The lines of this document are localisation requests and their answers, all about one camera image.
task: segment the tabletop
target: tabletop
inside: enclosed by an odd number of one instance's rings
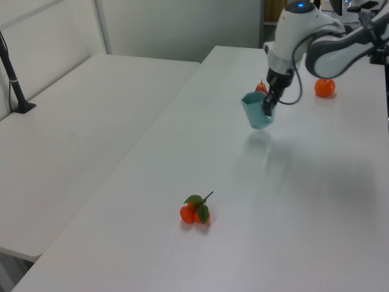
[[[96,55],[0,122],[0,251],[35,261],[198,63]]]
[[[301,102],[258,131],[240,99],[266,72],[263,50],[216,47],[15,292],[386,292],[384,68],[320,99],[301,66]],[[210,191],[210,224],[183,223]]]

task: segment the white wall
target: white wall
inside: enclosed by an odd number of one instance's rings
[[[202,62],[215,45],[259,46],[261,2],[96,0],[96,5],[109,53]]]
[[[91,55],[105,52],[94,0],[0,0],[0,19],[27,100]],[[0,120],[9,113],[8,88],[0,64]]]

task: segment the cup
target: cup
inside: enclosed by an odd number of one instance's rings
[[[242,98],[244,111],[253,129],[260,130],[266,128],[274,120],[275,108],[273,109],[272,117],[265,115],[263,112],[262,105],[265,98],[266,94],[262,91],[248,93]]]

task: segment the small orange fruit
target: small orange fruit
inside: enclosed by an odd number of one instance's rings
[[[196,204],[197,204],[197,202],[188,203],[188,208],[191,209],[192,211],[195,211]]]
[[[200,217],[199,217],[199,214],[197,213],[197,211],[194,213],[193,217],[194,217],[195,222],[197,222],[199,224],[202,224],[202,222],[200,220]],[[209,213],[208,220],[207,220],[206,223],[208,223],[210,219],[211,219],[211,213]]]
[[[262,80],[261,80],[261,83],[258,84],[258,85],[256,86],[256,88],[255,88],[255,92],[257,92],[257,91],[262,91],[262,92],[265,93],[265,94],[269,94],[268,91],[267,91],[267,89],[266,89],[266,84],[263,83]]]
[[[335,82],[332,79],[319,79],[315,83],[315,92],[320,97],[330,97],[335,91]]]
[[[193,218],[193,211],[188,206],[184,206],[180,209],[180,215],[182,221],[187,224],[192,224],[195,221]]]

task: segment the black cable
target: black cable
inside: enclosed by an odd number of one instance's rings
[[[1,38],[1,42],[4,44],[5,50],[7,51],[7,54],[8,54],[7,43],[5,42],[5,39],[2,36],[1,31],[0,31],[0,38]],[[13,113],[12,106],[11,106],[11,81],[8,82],[8,89],[9,89],[8,90],[8,105],[10,107],[10,112]]]
[[[10,107],[10,112],[13,113],[13,109],[11,106],[11,81],[8,83],[8,105]]]
[[[303,84],[301,82],[301,77],[300,77],[300,74],[298,73],[298,70],[297,70],[297,65],[296,65],[296,60],[295,60],[295,54],[296,54],[296,51],[298,49],[298,47],[300,47],[306,40],[310,39],[311,37],[313,37],[317,32],[314,32],[310,35],[308,35],[307,37],[303,38],[296,46],[295,48],[293,49],[293,52],[292,52],[292,64],[293,64],[293,70],[296,72],[296,75],[297,75],[297,78],[298,78],[298,84],[300,85],[300,94],[298,95],[297,99],[294,101],[294,102],[283,102],[281,100],[279,100],[278,102],[283,104],[283,105],[295,105],[296,103],[298,103],[301,99],[301,97],[303,96]],[[336,33],[336,32],[328,32],[324,35],[322,35],[321,37],[325,36],[325,35],[334,35],[334,36],[341,36],[341,35],[344,35],[345,32],[339,32],[339,33]]]
[[[7,43],[5,42],[5,39],[4,39],[4,37],[2,36],[2,33],[1,33],[1,30],[0,30],[0,38],[1,38],[1,41],[2,41],[2,43],[4,44],[4,46],[5,46],[5,50],[7,51],[7,53],[8,53],[8,47],[7,47]]]
[[[384,3],[382,4],[381,8],[379,10],[382,10],[383,7],[386,5],[386,3],[388,2],[388,0],[385,0]]]

